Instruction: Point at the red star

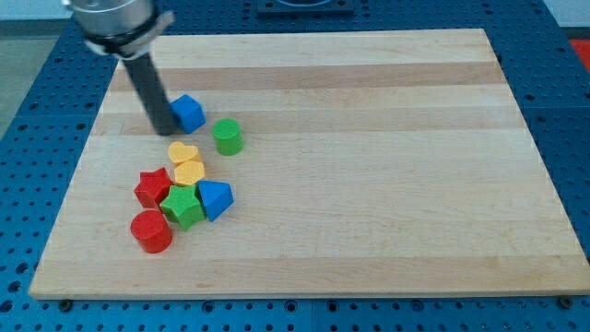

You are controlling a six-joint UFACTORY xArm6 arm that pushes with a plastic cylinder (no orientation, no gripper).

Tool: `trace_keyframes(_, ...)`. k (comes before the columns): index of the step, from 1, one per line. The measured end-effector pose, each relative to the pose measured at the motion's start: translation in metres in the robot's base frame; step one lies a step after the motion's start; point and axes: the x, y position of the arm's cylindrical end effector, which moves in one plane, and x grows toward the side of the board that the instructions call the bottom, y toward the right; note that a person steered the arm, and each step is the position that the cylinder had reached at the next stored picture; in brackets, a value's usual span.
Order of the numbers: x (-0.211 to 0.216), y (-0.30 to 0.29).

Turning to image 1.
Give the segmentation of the black cylindrical pointer stick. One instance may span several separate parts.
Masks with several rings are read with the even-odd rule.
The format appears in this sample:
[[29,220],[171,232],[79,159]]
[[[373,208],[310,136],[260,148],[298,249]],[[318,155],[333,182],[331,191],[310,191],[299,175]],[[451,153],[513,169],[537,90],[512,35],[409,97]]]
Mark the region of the black cylindrical pointer stick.
[[159,136],[174,134],[177,121],[150,53],[123,60],[123,63],[155,132]]

